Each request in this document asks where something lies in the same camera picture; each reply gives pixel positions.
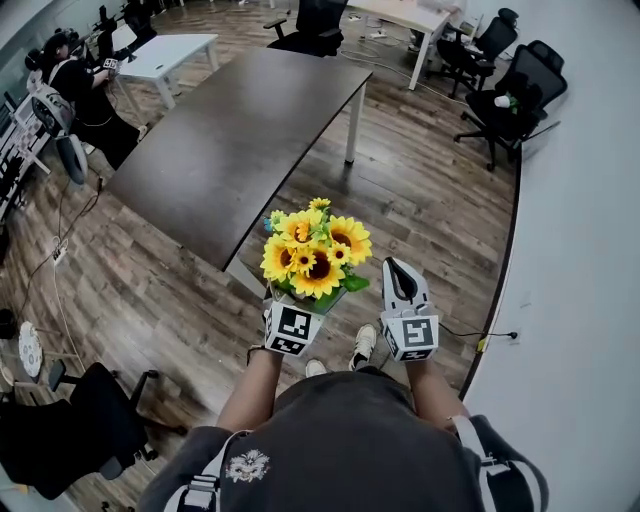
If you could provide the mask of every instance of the desk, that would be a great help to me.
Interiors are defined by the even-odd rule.
[[[267,48],[211,75],[133,150],[107,189],[186,249],[264,296],[236,253],[287,177],[351,101],[353,162],[371,71]]]
[[[416,88],[416,82],[420,77],[420,71],[427,55],[429,42],[434,34],[439,35],[447,21],[451,17],[448,11],[432,11],[424,7],[418,7],[416,0],[349,0],[347,7],[365,13],[362,37],[365,37],[367,30],[367,19],[369,14],[385,21],[396,23],[403,27],[417,30],[424,33],[424,39],[418,60],[413,69],[409,89]]]
[[[206,50],[211,70],[218,69],[218,59],[215,53],[217,34],[181,34],[174,36],[156,36],[145,45],[138,48],[133,62],[124,61],[116,83],[126,96],[131,108],[138,119],[146,124],[146,119],[138,106],[133,94],[123,78],[136,78],[153,82],[162,96],[162,101],[168,109],[176,106],[169,89],[177,89],[177,84],[171,77],[171,72],[199,51]]]

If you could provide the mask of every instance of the dark wooden table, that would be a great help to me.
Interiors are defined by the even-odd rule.
[[[298,53],[248,51],[150,131],[108,185],[131,210],[258,295],[235,255],[287,177],[351,100],[355,157],[371,71]]]

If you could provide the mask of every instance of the white desk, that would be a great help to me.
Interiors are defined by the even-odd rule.
[[[416,88],[424,58],[427,55],[429,42],[434,35],[442,33],[444,26],[451,17],[451,13],[444,10],[432,11],[424,7],[418,7],[416,0],[349,0],[347,6],[365,13],[362,37],[366,36],[367,15],[369,14],[424,33],[416,67],[413,69],[409,84],[409,89],[413,91]]]
[[[217,71],[219,66],[215,53],[216,39],[218,39],[217,34],[156,36],[134,52],[136,60],[123,62],[116,83],[143,124],[146,123],[146,119],[123,78],[153,82],[166,107],[172,109],[176,103],[173,100],[171,89],[177,92],[178,86],[171,76],[171,72],[202,50],[207,52],[211,70]]]

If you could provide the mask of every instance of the person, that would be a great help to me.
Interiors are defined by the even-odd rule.
[[[71,132],[100,149],[117,170],[138,144],[141,132],[120,118],[109,103],[103,87],[109,71],[93,73],[83,61],[70,58],[64,32],[54,34],[44,45],[41,69],[42,80],[75,106]]]
[[[308,378],[277,401],[283,356],[252,348],[247,370],[217,426],[190,432],[147,486],[138,510],[164,511],[181,486],[192,483],[219,452],[225,454],[222,449],[232,433],[243,430],[253,432],[229,443],[217,512],[485,510],[478,484],[481,462],[452,433],[450,418],[469,417],[469,412],[431,359],[406,363],[411,390],[371,366],[376,337],[375,328],[365,325],[355,340],[350,372],[328,373],[320,361],[312,360]],[[538,510],[546,510],[548,489],[542,474],[507,445],[486,418],[470,421],[494,457],[523,461],[531,469],[540,488]],[[514,492],[521,486],[512,478],[516,472],[508,473],[513,475],[491,481],[498,494],[497,512],[535,510],[533,493]],[[200,507],[184,510],[214,510]]]

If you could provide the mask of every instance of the wooden floor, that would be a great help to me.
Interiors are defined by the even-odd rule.
[[[263,30],[262,25],[274,19],[276,12],[284,16],[266,4],[188,2],[184,9],[174,8],[156,17],[154,26],[165,34],[220,34],[218,55],[224,64],[247,48],[266,46],[273,40],[275,33]],[[295,12],[291,18],[285,30],[293,30]],[[358,25],[343,21],[347,35],[343,50],[379,55],[375,60],[410,73],[415,55],[406,52],[406,43],[387,40],[397,46],[368,43],[363,48],[357,42]],[[409,37],[406,30],[389,30],[400,39]],[[183,95],[209,72],[204,56],[180,68],[177,76]],[[361,271],[372,286],[339,303],[310,351],[310,356],[332,370],[346,368],[358,328],[377,321],[382,307],[381,264],[387,256],[401,258],[423,272],[441,322],[454,330],[481,328],[495,290],[511,218],[514,171],[500,160],[496,172],[488,173],[488,150],[481,141],[459,145],[452,141],[455,133],[472,130],[460,119],[464,107],[422,88],[409,92],[407,83],[403,76],[376,68],[367,88],[355,165],[345,168],[343,164],[345,112],[318,140],[267,210],[297,210],[310,198],[328,197],[336,214],[353,215],[371,231],[374,257]],[[436,80],[429,84],[443,92],[451,87]],[[132,83],[132,90],[152,122],[160,120],[165,110],[157,92],[137,83]],[[134,121],[124,97],[115,99],[123,117]],[[8,223],[13,244],[1,274],[0,306],[20,307],[28,275],[49,254],[58,231],[58,205],[66,178],[53,152],[45,160],[54,172],[49,177],[35,173],[28,188],[28,205]],[[99,152],[89,160],[106,178],[112,175]],[[95,185],[92,175],[90,187],[69,186],[63,202],[63,230],[94,193]],[[241,259],[256,274],[265,239],[257,225],[240,251]],[[23,317],[38,327],[63,331],[53,280],[49,262],[33,281]],[[260,301],[255,296],[180,250],[108,194],[78,220],[70,235],[69,254],[57,268],[57,284],[85,365],[102,361],[119,370],[127,392],[144,370],[158,369],[161,379],[149,383],[140,410],[166,423],[189,427],[214,423],[243,370],[246,349],[263,335]],[[455,338],[444,331],[440,340],[436,361],[449,382],[459,387],[477,340]],[[43,335],[43,342],[49,350],[71,351],[62,336]],[[404,379],[402,368],[387,361],[387,354],[380,338],[374,362]],[[303,376],[305,363],[287,361],[281,390]],[[69,366],[70,373],[80,372],[77,364]],[[46,402],[66,393],[51,394],[41,388],[34,395]],[[25,393],[20,398],[31,400]],[[162,467],[179,443],[173,437],[152,438],[161,457],[150,467],[156,471]],[[151,472],[137,464],[113,482],[85,477],[69,494],[81,510],[98,511],[105,499],[112,510],[118,510],[133,506],[151,478]]]

